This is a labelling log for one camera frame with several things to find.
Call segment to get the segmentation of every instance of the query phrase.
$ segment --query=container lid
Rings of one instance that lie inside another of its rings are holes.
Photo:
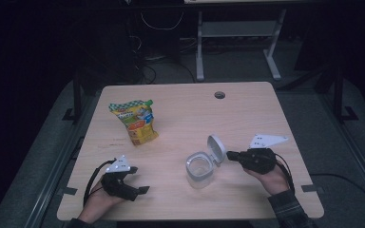
[[[226,158],[226,149],[221,143],[221,140],[215,134],[212,134],[208,137],[207,145],[208,149],[211,152],[210,155],[213,162],[217,166],[220,166],[221,163],[224,161],[224,158]]]

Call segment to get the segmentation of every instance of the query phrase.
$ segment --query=table top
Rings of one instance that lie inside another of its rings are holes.
[[[215,92],[225,94],[215,98]],[[154,129],[159,137],[135,146],[124,125],[109,112],[111,103],[153,100]],[[311,218],[320,218],[323,208],[316,192],[304,193],[301,185],[313,184],[292,131],[269,83],[217,83],[180,85],[107,86],[100,97],[84,144],[64,194],[58,219],[76,218],[83,208],[83,194],[95,168],[125,155],[136,174],[125,184],[150,186],[135,201],[115,206],[104,219],[267,219],[274,212],[261,184],[226,159],[215,167],[214,179],[203,189],[194,189],[186,178],[185,161],[195,152],[207,151],[207,138],[216,134],[226,150],[245,151],[256,134],[280,135],[289,141],[271,148],[292,171],[296,196]],[[105,167],[98,175],[105,173]]]

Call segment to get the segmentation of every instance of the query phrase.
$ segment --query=chip bag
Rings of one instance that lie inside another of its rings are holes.
[[[109,111],[123,122],[134,145],[150,142],[159,136],[153,130],[152,104],[153,101],[149,100],[109,105]]]

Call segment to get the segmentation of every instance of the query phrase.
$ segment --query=hand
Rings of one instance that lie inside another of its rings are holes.
[[[277,165],[275,165],[275,168],[271,172],[264,175],[245,168],[244,172],[258,179],[265,190],[271,195],[289,190],[287,179]]]
[[[125,199],[110,196],[103,189],[101,179],[91,189],[91,193],[83,211],[78,217],[79,220],[89,224],[101,218],[115,204],[125,201]]]

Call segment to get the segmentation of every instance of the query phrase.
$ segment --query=hand-mounted device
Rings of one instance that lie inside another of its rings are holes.
[[[103,189],[110,195],[122,198],[124,200],[134,201],[138,195],[146,194],[149,190],[149,186],[143,186],[139,188],[134,188],[129,185],[124,184],[124,178],[128,174],[134,174],[138,171],[135,166],[130,166],[126,157],[123,155],[119,160],[114,159],[113,161],[106,161],[100,167],[96,168],[90,180],[88,181],[85,196],[84,205],[90,196],[90,188],[100,169],[106,164],[111,164],[107,169],[106,173],[103,175],[101,180]]]
[[[272,149],[250,148],[247,151],[241,152],[227,151],[226,155],[230,161],[239,162],[243,168],[262,175],[271,172],[275,168],[275,165],[277,165],[286,176],[290,189],[295,192],[295,186],[293,185],[292,174],[290,173],[289,166],[286,161],[283,160],[283,157],[275,154]],[[287,169],[283,164],[278,162],[276,156],[279,156],[286,163]]]

